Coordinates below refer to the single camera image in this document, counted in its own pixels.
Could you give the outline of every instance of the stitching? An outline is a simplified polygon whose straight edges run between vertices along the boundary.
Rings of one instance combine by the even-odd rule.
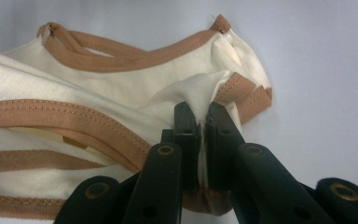
[[[145,50],[127,46],[126,44],[117,42],[115,40],[109,40],[104,37],[100,37],[100,36],[96,36],[96,35],[88,35],[88,34],[84,34],[81,32],[66,31],[66,30],[65,30],[65,32],[68,32],[69,34],[71,34],[74,37],[74,39],[77,40],[78,44],[81,47],[97,49],[103,53],[113,54],[113,55],[121,53],[121,54],[125,55],[126,54],[125,52],[128,52],[129,54],[139,53],[140,51],[145,52]],[[109,42],[114,47],[109,48],[106,45],[100,44],[98,42]]]
[[[73,104],[68,104],[68,103],[62,103],[62,102],[54,102],[54,101],[45,101],[45,100],[14,100],[14,101],[4,101],[4,102],[0,102],[0,105],[8,105],[8,104],[14,104],[15,102],[19,102],[19,103],[41,103],[41,104],[54,104],[54,105],[66,105],[66,106],[71,106],[71,107],[74,107],[74,108],[77,108],[77,109],[81,109],[81,110],[85,110],[89,113],[92,113],[93,115],[96,115],[98,117],[101,117],[105,120],[108,120],[108,121],[113,121],[116,125],[124,128],[124,132],[125,133],[128,133],[130,135],[132,135],[134,138],[136,138],[138,141],[144,141],[143,139],[141,139],[138,135],[134,134],[133,132],[127,130],[127,128],[125,126],[123,126],[121,123],[119,123],[118,121],[114,120],[114,119],[111,119],[110,117],[106,116],[105,114],[102,114],[100,112],[97,112],[93,109],[90,109],[90,108],[86,108],[85,106],[81,106],[81,105],[73,105]],[[56,109],[56,108],[53,108],[53,107],[35,107],[35,106],[30,106],[30,107],[9,107],[9,108],[6,108],[6,109],[0,109],[0,111],[2,110],[12,110],[12,109],[50,109],[50,110],[55,110],[55,111],[59,111],[59,112],[64,112],[64,113],[70,113],[70,114],[76,114],[76,115],[79,115],[79,116],[82,116],[82,117],[85,117],[87,119],[92,119],[98,123],[101,123],[103,124],[104,126],[108,127],[108,128],[112,128],[114,129],[111,125],[105,123],[105,122],[101,122],[93,117],[90,117],[90,116],[87,116],[86,114],[81,114],[81,113],[76,113],[76,112],[73,112],[73,111],[69,111],[69,110],[60,110],[60,109]]]
[[[234,86],[236,86],[239,81],[240,81],[240,77],[238,76],[235,76],[234,78],[230,78],[217,92],[217,94],[221,93],[221,95],[219,95],[219,98],[217,100],[223,100],[222,98],[226,96],[229,92],[231,92]]]
[[[4,102],[0,102],[0,105],[8,105],[8,104],[15,104],[16,102],[23,102],[23,103],[29,103],[29,102],[32,102],[32,103],[41,103],[41,104],[54,104],[54,105],[69,105],[71,107],[76,107],[76,108],[79,108],[79,109],[82,109],[82,110],[86,110],[94,115],[97,115],[98,117],[101,117],[105,120],[108,120],[108,121],[111,121],[113,122],[114,124],[116,124],[117,126],[121,127],[124,129],[124,132],[121,132],[119,131],[118,129],[115,129],[114,127],[112,127],[111,125],[109,125],[108,123],[106,122],[102,122],[98,119],[95,119],[91,116],[88,116],[87,114],[82,114],[82,113],[76,113],[76,112],[73,112],[73,111],[69,111],[69,110],[60,110],[60,109],[57,109],[57,108],[54,108],[54,107],[43,107],[43,106],[39,106],[39,107],[36,107],[36,106],[28,106],[28,107],[9,107],[9,108],[0,108],[0,111],[10,111],[10,110],[22,110],[22,109],[32,109],[32,110],[37,110],[37,109],[48,109],[48,110],[53,110],[53,111],[58,111],[58,112],[63,112],[63,113],[69,113],[69,114],[74,114],[74,115],[78,115],[78,116],[81,116],[81,117],[84,117],[86,119],[91,119],[93,120],[94,122],[97,122],[97,123],[100,123],[102,124],[103,126],[105,127],[108,127],[110,129],[112,129],[115,133],[118,133],[120,136],[122,136],[123,138],[127,139],[131,144],[135,145],[136,148],[140,149],[142,152],[145,152],[145,150],[141,147],[148,147],[148,144],[145,142],[145,140],[143,140],[142,138],[140,138],[138,135],[136,135],[135,133],[131,132],[130,130],[128,130],[125,126],[123,126],[122,124],[120,124],[119,122],[117,122],[116,120],[114,119],[111,119],[109,117],[107,117],[106,115],[103,115],[97,111],[94,111],[94,110],[91,110],[89,108],[86,108],[84,106],[81,106],[81,105],[71,105],[71,104],[67,104],[67,103],[60,103],[60,102],[53,102],[53,101],[43,101],[43,100],[15,100],[15,101],[4,101]],[[131,163],[134,167],[138,167],[137,165],[135,165],[132,161],[130,161],[128,159],[128,157],[122,155],[124,158],[127,158],[127,161],[129,163]]]
[[[37,198],[13,198],[0,196],[0,203],[13,203],[22,205],[40,205],[40,206],[63,206],[65,200],[60,199],[37,199]]]
[[[62,43],[63,47],[68,49],[68,50],[72,50],[72,48],[66,43],[66,38],[63,40],[62,37],[60,36],[59,32],[57,30],[60,29],[60,27],[56,27],[56,28],[53,28],[52,27],[52,24],[49,24],[48,25],[48,28],[50,29],[50,34],[51,35],[54,35],[55,37],[57,37],[60,41],[60,43]]]
[[[69,159],[69,160],[75,160],[77,162],[86,162],[86,163],[94,163],[96,165],[100,165],[103,166],[97,162],[94,161],[87,161],[78,157],[74,157],[71,155],[66,155],[60,152],[55,152],[55,151],[50,151],[47,149],[29,149],[29,150],[16,150],[16,151],[0,151],[0,158],[22,158],[24,155],[26,154],[26,156],[30,156],[30,154],[32,155],[49,155],[49,156],[55,156],[56,158],[60,158],[60,159]]]
[[[264,88],[260,87],[256,91],[253,92],[253,94],[250,96],[251,100],[249,101],[248,104],[246,104],[246,107],[252,105],[256,100],[258,100],[258,99],[260,99],[260,97],[262,97],[262,95],[258,94],[262,90],[264,90]]]
[[[69,114],[74,114],[74,115],[78,115],[78,116],[81,116],[81,117],[84,117],[86,119],[91,119],[97,123],[100,123],[102,124],[103,126],[105,127],[108,127],[108,128],[111,128],[113,131],[115,131],[116,133],[119,133],[121,136],[123,136],[124,138],[130,140],[129,137],[127,137],[123,132],[115,129],[114,127],[112,127],[111,125],[107,124],[106,122],[103,122],[103,121],[100,121],[98,119],[95,119],[91,116],[88,116],[86,114],[81,114],[81,113],[76,113],[76,112],[73,112],[73,111],[70,111],[70,110],[61,110],[61,109],[57,109],[57,108],[54,108],[54,107],[43,107],[43,106],[39,106],[39,107],[36,107],[36,106],[28,106],[28,107],[9,107],[9,108],[1,108],[0,111],[10,111],[10,110],[23,110],[23,109],[32,109],[32,110],[37,110],[37,109],[48,109],[48,110],[53,110],[53,111],[58,111],[58,112],[63,112],[63,113],[69,113]],[[136,144],[134,141],[131,141],[134,145],[136,145],[136,147],[138,147],[139,149],[142,150],[142,148]]]
[[[180,52],[183,52],[183,51],[186,51],[187,49],[191,49],[193,46],[197,45],[199,42],[201,42],[201,40],[198,40],[198,41],[195,41],[192,45],[188,46],[187,48],[181,48],[181,49],[178,49],[176,52],[172,53],[171,55],[167,55],[167,56],[162,56],[160,58],[157,58],[156,60],[153,60],[153,61],[150,61],[150,62],[138,62],[138,63],[133,63],[131,65],[127,65],[127,66],[134,66],[134,65],[145,65],[145,64],[148,64],[148,63],[158,63],[159,61],[165,61],[165,60],[169,60],[170,58],[172,57],[175,57],[176,54],[180,54]],[[55,49],[52,50],[54,55],[57,54],[57,51]],[[72,64],[72,65],[82,65],[83,67],[86,67],[86,68],[98,68],[100,66],[89,66],[89,65],[83,65],[82,63],[76,63],[76,62],[70,62],[70,61],[67,61],[67,60],[62,60],[62,62],[65,62],[65,63],[69,63],[69,64]]]

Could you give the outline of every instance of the white surface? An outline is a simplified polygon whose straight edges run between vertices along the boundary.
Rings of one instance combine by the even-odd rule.
[[[208,28],[223,14],[256,52],[273,106],[243,126],[311,187],[336,176],[358,185],[358,1],[0,0],[0,51],[55,21],[71,30],[160,48]],[[0,223],[17,222],[0,218]],[[184,212],[183,223],[236,223]]]

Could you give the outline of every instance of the white fabric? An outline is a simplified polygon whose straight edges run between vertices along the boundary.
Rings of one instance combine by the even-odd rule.
[[[246,140],[269,147],[311,187],[325,176],[358,184],[358,1],[0,0],[0,51],[46,21],[154,49],[218,13],[255,47],[275,88],[274,106],[242,127]],[[238,223],[186,215],[182,223]]]
[[[93,73],[64,66],[43,47],[42,36],[6,55],[130,108],[145,106],[158,91],[176,81],[222,70],[237,72],[256,86],[270,88],[255,53],[232,30],[214,35],[202,47],[172,61],[130,72]]]
[[[216,34],[202,47],[167,63],[112,74],[68,68],[58,63],[42,44],[42,36],[39,36],[7,54],[18,62],[0,55],[0,101],[41,99],[87,106],[117,120],[150,145],[159,142],[162,129],[172,128],[174,106],[183,101],[190,105],[196,121],[203,125],[210,102],[235,72],[256,86],[270,87],[255,54],[232,31]],[[227,109],[241,130],[236,105],[228,104]],[[0,195],[66,199],[89,177],[107,175],[122,181],[131,175],[92,148],[77,153],[75,147],[62,142],[0,129],[0,150],[30,148],[48,148],[108,166],[80,171],[0,172]],[[200,153],[199,180],[207,187],[204,148]]]
[[[150,99],[146,106],[135,111],[79,87],[67,85],[65,81],[59,82],[56,77],[50,76],[49,74],[38,72],[38,74],[35,75],[14,68],[22,67],[24,70],[31,71],[32,69],[27,65],[17,63],[14,64],[15,66],[6,66],[4,65],[6,61],[14,63],[3,56],[0,57],[0,101],[31,98],[63,101],[89,106],[118,120],[151,145],[158,142],[162,129],[172,127],[173,108],[180,102],[188,102],[196,116],[197,122],[204,123],[204,117],[208,105],[213,99],[213,94],[216,93],[216,89],[219,88],[220,84],[224,83],[232,75],[232,72],[221,71],[213,74],[200,74],[183,81],[175,82],[158,92],[152,99]],[[235,118],[234,120],[237,121],[237,125],[240,127],[241,124],[239,123],[237,110],[233,109],[230,112],[232,117]],[[5,136],[7,132],[7,130],[0,129],[0,136]],[[16,137],[13,135],[8,139],[10,143],[7,143],[6,147],[1,145],[0,150],[11,150],[12,148],[20,149],[21,147],[15,146],[23,140],[23,136],[18,135],[17,141],[14,141],[14,139],[16,139]],[[46,142],[43,142],[40,146],[50,147]],[[118,169],[120,172],[123,170],[123,168],[119,168],[119,165],[115,165],[109,169]],[[76,177],[81,176],[82,173],[86,174],[89,171],[57,172],[59,172],[57,175],[65,176],[65,178],[74,175],[75,177],[70,177],[69,179],[75,179]],[[10,188],[10,193],[7,193],[8,189],[0,188],[0,194],[25,196],[32,191],[40,191],[43,186],[49,186],[49,183],[54,183],[55,185],[58,181],[57,176],[54,175],[54,171],[18,171],[0,174],[0,186],[4,186],[8,180],[17,179],[25,181],[25,179],[33,179],[35,176],[43,176],[44,181],[35,181],[28,187],[22,186],[22,188]],[[50,193],[50,196],[53,198],[62,197],[65,193],[71,192],[76,184],[78,184],[78,181],[79,180],[76,179],[70,184],[62,186],[66,190],[58,188],[54,193]]]

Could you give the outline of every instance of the seam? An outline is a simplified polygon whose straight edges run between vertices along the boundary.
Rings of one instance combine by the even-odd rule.
[[[102,124],[103,126],[112,129],[115,133],[118,133],[120,136],[122,136],[124,139],[126,139],[129,143],[133,144],[137,149],[139,149],[140,151],[142,151],[143,153],[145,153],[145,150],[143,149],[143,147],[148,147],[148,144],[145,142],[145,140],[143,140],[142,138],[140,138],[138,135],[136,135],[135,133],[131,132],[130,130],[128,130],[125,126],[123,126],[122,124],[120,124],[118,121],[111,119],[109,117],[107,117],[106,115],[100,114],[97,111],[93,111],[89,108],[86,108],[84,106],[81,105],[71,105],[71,104],[67,104],[67,103],[60,103],[60,102],[54,102],[54,101],[43,101],[43,100],[13,100],[13,101],[5,101],[5,102],[0,102],[0,105],[8,105],[8,104],[14,104],[14,103],[41,103],[41,104],[53,104],[53,105],[68,105],[71,107],[75,107],[75,108],[79,108],[82,110],[86,110],[94,115],[97,115],[98,117],[101,117],[105,120],[108,120],[110,122],[113,122],[114,124],[116,124],[117,126],[123,128],[123,132],[121,132],[118,129],[115,129],[112,125],[109,125],[106,122],[100,121],[94,117],[88,116],[87,114],[82,114],[82,113],[76,113],[74,111],[70,111],[70,110],[61,110],[61,109],[57,109],[54,107],[45,107],[45,106],[18,106],[18,107],[7,107],[7,108],[0,108],[0,111],[13,111],[13,110],[23,110],[23,109],[32,109],[32,110],[37,110],[37,109],[48,109],[48,110],[53,110],[53,111],[58,111],[58,112],[63,112],[63,113],[69,113],[69,114],[74,114],[80,117],[84,117],[86,119],[90,119],[93,120],[94,122],[97,122],[99,124]],[[127,156],[125,156],[123,154],[123,152],[117,151],[117,153],[119,153],[123,158],[125,158],[131,165],[133,165],[134,167],[138,167],[133,161],[129,160],[129,158]]]
[[[105,165],[47,149],[0,151],[0,172],[37,168],[85,170],[100,167]]]
[[[0,196],[0,203],[40,205],[40,206],[63,206],[65,200],[61,199],[37,199],[37,198],[14,198]]]
[[[250,107],[256,100],[260,99],[260,97],[262,97],[261,95],[259,95],[258,93],[260,91],[264,91],[263,87],[260,87],[259,89],[257,89],[256,91],[254,91],[254,93],[251,96],[251,100],[249,101],[248,104],[246,104],[246,107]]]
[[[102,46],[102,45],[96,45],[92,43],[83,42],[81,44],[83,48],[89,48],[89,49],[95,49],[102,53],[111,54],[111,55],[119,55],[124,54],[121,50],[118,49],[109,49],[108,47]]]
[[[44,107],[44,106],[18,106],[18,107],[8,107],[8,108],[0,108],[0,111],[10,111],[10,110],[23,110],[23,109],[32,109],[32,110],[36,110],[36,109],[48,109],[48,110],[53,110],[53,111],[58,111],[58,112],[63,112],[63,113],[69,113],[69,114],[74,114],[74,115],[78,115],[78,116],[81,116],[81,117],[84,117],[86,119],[91,119],[97,123],[100,123],[102,124],[103,126],[105,127],[108,127],[112,130],[114,130],[116,133],[119,133],[121,136],[123,136],[124,138],[128,139],[130,142],[132,142],[137,148],[141,149],[142,148],[136,144],[134,141],[131,141],[130,138],[128,138],[123,132],[115,129],[114,127],[112,127],[111,125],[107,124],[106,122],[103,122],[103,121],[100,121],[94,117],[91,117],[91,116],[88,116],[87,114],[82,114],[82,113],[77,113],[77,112],[74,112],[74,111],[70,111],[70,110],[62,110],[62,109],[57,109],[57,108],[54,108],[54,107]]]
[[[201,47],[202,45],[200,43],[206,43],[207,41],[205,41],[205,39],[211,39],[213,36],[214,36],[214,34],[213,35],[204,34],[201,37],[199,37],[199,39],[197,41],[192,42],[192,44],[186,46],[185,48],[178,48],[175,51],[172,51],[168,55],[163,55],[163,56],[157,57],[155,60],[146,61],[146,62],[136,62],[136,63],[130,63],[130,64],[126,64],[126,65],[119,65],[119,66],[84,65],[83,63],[77,63],[77,62],[68,61],[68,60],[64,59],[55,48],[47,48],[46,45],[45,45],[45,48],[59,62],[66,63],[69,66],[80,67],[83,69],[96,69],[97,71],[104,71],[104,70],[112,69],[113,72],[114,71],[120,72],[120,71],[144,69],[144,68],[156,66],[158,64],[166,63],[172,58],[178,58],[180,56],[183,56],[183,55],[191,52],[191,50]],[[54,38],[52,38],[51,36],[49,37],[49,39],[50,39],[50,41],[54,41]]]
[[[62,45],[66,49],[73,51],[73,48],[66,43],[67,38],[62,38],[62,36],[60,35],[60,27],[54,27],[53,28],[52,24],[49,24],[48,26],[49,26],[49,29],[50,29],[50,36],[49,37],[52,37],[52,38],[54,38],[53,36],[57,37],[60,40],[60,43],[62,43]]]
[[[217,92],[217,94],[221,93],[219,95],[218,99],[216,100],[223,100],[223,98],[231,92],[231,90],[234,88],[234,86],[237,85],[237,83],[240,81],[240,77],[235,76],[234,80],[229,79]]]

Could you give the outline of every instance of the hole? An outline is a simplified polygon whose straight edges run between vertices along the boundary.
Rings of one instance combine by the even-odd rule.
[[[171,154],[173,154],[174,151],[175,151],[175,149],[173,147],[167,147],[167,146],[159,147],[157,149],[157,153],[159,155],[164,155],[164,156],[171,155]]]
[[[349,188],[346,185],[340,184],[340,183],[334,183],[330,186],[330,189],[333,191],[334,194],[336,194],[338,197],[340,197],[343,200],[346,201],[357,201],[358,200],[358,194],[353,189]]]
[[[245,150],[253,155],[261,155],[264,153],[263,149],[254,146],[247,147]]]
[[[147,206],[145,209],[144,209],[144,217],[147,217],[147,218],[153,218],[153,217],[156,217],[158,215],[158,209],[156,206]]]
[[[87,189],[86,189],[86,197],[90,198],[90,199],[97,199],[97,198],[101,198],[102,196],[104,196],[104,194],[106,194],[109,191],[109,185],[104,183],[104,182],[99,182],[99,183],[95,183],[90,185]]]
[[[222,134],[229,134],[231,133],[231,131],[229,129],[223,129],[222,130]]]
[[[310,212],[303,207],[294,207],[293,212],[295,212],[296,216],[298,216],[301,219],[304,219],[304,220],[311,219]]]

